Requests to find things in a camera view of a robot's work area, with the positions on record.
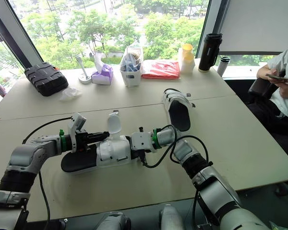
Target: white t-shirt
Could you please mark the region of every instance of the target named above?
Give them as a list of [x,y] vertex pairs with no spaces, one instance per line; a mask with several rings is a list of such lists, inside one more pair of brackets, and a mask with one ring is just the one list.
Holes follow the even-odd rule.
[[[268,67],[270,69],[277,69],[278,71],[286,69],[285,77],[288,78],[288,50],[269,60]],[[278,109],[284,115],[288,117],[288,98],[281,97],[279,94],[279,88],[272,94],[270,100],[277,105]]]

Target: white cup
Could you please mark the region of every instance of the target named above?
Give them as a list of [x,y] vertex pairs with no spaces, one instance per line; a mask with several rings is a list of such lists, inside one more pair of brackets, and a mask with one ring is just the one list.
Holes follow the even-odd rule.
[[226,70],[226,67],[228,66],[230,62],[230,58],[229,57],[222,57],[220,59],[220,62],[219,62],[219,66],[217,68],[217,73],[222,77],[225,70]]

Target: black thermos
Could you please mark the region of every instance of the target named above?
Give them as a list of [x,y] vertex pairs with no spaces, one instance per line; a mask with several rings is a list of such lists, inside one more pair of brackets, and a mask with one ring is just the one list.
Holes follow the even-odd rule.
[[216,63],[219,46],[222,43],[222,34],[207,34],[203,47],[202,57],[198,70],[208,72],[210,67]]

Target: window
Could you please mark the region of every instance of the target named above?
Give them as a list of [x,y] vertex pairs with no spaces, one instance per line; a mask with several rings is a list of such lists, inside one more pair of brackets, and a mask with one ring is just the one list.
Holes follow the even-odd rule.
[[178,48],[198,47],[208,0],[9,0],[44,61],[60,69],[94,66],[92,56],[119,64],[137,41],[146,59],[176,59]]
[[[230,63],[227,66],[222,77],[225,78],[255,78],[257,71],[267,64],[268,60],[275,55],[225,55],[230,57]],[[217,56],[215,70],[219,65],[222,55]]]
[[8,92],[22,75],[23,68],[0,37],[0,84]]

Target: green ring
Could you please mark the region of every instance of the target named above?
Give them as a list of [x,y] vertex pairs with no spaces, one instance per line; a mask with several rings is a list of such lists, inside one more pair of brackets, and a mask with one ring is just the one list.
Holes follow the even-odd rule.
[[62,141],[62,152],[66,151],[66,139],[65,136],[61,136],[61,141]]
[[155,145],[156,145],[156,148],[157,149],[160,149],[161,146],[159,145],[159,142],[158,142],[158,138],[157,138],[157,130],[154,129],[154,135],[152,137],[152,140],[154,141]]

